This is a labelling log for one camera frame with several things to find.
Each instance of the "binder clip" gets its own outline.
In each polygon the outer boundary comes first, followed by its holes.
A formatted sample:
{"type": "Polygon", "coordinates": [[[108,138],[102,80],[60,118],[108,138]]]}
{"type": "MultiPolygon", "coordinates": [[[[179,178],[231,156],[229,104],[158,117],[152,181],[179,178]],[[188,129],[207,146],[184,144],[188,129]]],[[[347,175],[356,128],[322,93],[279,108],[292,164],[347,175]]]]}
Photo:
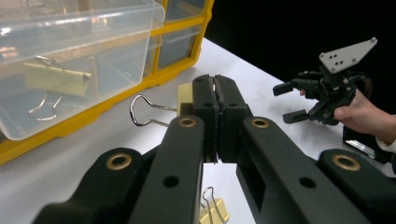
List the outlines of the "binder clip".
{"type": "Polygon", "coordinates": [[[24,63],[25,86],[30,89],[45,91],[41,103],[28,111],[29,116],[36,120],[49,120],[56,118],[56,106],[61,102],[65,94],[82,96],[87,90],[92,74],[86,72],[73,71],[61,67],[53,59],[35,56],[38,63],[24,63]],[[49,99],[49,93],[60,94],[58,99],[51,107],[51,112],[45,112],[43,105],[49,99]],[[37,111],[46,114],[40,118],[36,115],[37,111]]]}
{"type": "Polygon", "coordinates": [[[149,120],[147,120],[147,121],[145,121],[143,123],[139,123],[137,121],[137,119],[136,119],[136,115],[134,114],[134,104],[136,103],[136,101],[139,98],[143,98],[151,107],[154,107],[154,108],[157,108],[157,109],[162,109],[162,110],[177,111],[177,109],[173,108],[173,107],[168,107],[168,106],[163,106],[163,105],[155,105],[145,95],[138,94],[132,100],[131,105],[130,105],[130,114],[131,114],[132,121],[134,122],[134,125],[136,125],[138,127],[141,127],[141,126],[146,126],[146,125],[148,125],[148,124],[150,124],[152,122],[152,123],[155,123],[155,124],[162,125],[164,127],[169,127],[168,123],[165,123],[165,122],[162,122],[162,121],[159,121],[159,120],[156,120],[156,119],[149,119],[149,120]]]}
{"type": "Polygon", "coordinates": [[[208,187],[204,190],[204,193],[202,194],[202,198],[206,201],[206,206],[201,203],[201,206],[204,209],[201,211],[200,214],[200,224],[223,224],[230,219],[230,215],[227,213],[223,199],[215,199],[213,196],[213,192],[213,187],[208,187]],[[211,202],[209,202],[209,200],[205,197],[206,192],[210,189],[212,190],[211,202]]]}

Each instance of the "yellow storage drawer unit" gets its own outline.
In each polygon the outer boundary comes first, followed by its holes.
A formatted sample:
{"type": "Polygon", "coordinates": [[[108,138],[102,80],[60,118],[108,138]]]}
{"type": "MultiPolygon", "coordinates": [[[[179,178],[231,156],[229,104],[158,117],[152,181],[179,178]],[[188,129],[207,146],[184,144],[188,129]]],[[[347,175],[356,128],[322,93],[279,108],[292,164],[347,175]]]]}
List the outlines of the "yellow storage drawer unit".
{"type": "Polygon", "coordinates": [[[213,0],[0,3],[0,164],[198,60],[213,0]]]}

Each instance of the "sleeve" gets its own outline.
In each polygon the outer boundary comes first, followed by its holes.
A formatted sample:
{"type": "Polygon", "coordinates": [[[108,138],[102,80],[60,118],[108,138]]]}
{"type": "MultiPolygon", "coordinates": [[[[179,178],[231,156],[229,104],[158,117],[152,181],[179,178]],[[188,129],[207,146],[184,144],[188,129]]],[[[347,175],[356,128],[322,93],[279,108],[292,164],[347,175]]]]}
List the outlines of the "sleeve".
{"type": "Polygon", "coordinates": [[[379,140],[377,137],[375,138],[376,143],[378,144],[378,146],[384,150],[384,151],[388,151],[388,152],[394,152],[396,153],[396,141],[394,141],[392,144],[388,145],[385,142],[379,140]]]}

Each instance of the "black background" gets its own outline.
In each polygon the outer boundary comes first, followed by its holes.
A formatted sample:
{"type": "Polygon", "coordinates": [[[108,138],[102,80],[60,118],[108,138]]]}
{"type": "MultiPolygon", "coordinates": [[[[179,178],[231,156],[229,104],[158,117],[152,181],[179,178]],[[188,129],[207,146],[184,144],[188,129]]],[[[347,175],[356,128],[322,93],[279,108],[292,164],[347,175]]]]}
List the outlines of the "black background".
{"type": "Polygon", "coordinates": [[[375,37],[375,47],[350,70],[370,74],[370,100],[396,114],[396,7],[391,2],[215,0],[205,38],[286,82],[298,72],[318,71],[321,52],[375,37]]]}

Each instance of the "white metal bracket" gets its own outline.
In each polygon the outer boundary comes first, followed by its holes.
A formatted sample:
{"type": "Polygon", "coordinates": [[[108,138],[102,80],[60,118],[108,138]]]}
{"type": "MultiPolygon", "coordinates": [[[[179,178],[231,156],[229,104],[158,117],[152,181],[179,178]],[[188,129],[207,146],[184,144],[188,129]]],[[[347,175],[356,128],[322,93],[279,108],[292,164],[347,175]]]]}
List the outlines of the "white metal bracket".
{"type": "Polygon", "coordinates": [[[335,74],[357,64],[375,46],[376,42],[377,39],[373,37],[349,47],[321,53],[319,59],[330,73],[335,74]]]}

